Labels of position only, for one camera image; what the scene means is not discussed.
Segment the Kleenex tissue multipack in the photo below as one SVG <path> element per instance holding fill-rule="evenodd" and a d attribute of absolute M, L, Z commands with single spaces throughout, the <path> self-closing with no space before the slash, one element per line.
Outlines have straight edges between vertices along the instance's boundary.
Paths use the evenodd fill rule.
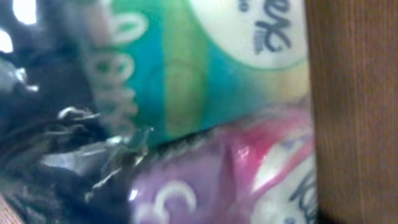
<path fill-rule="evenodd" d="M 316 223 L 305 3 L 78 1 L 112 135 L 141 134 L 132 223 Z"/>

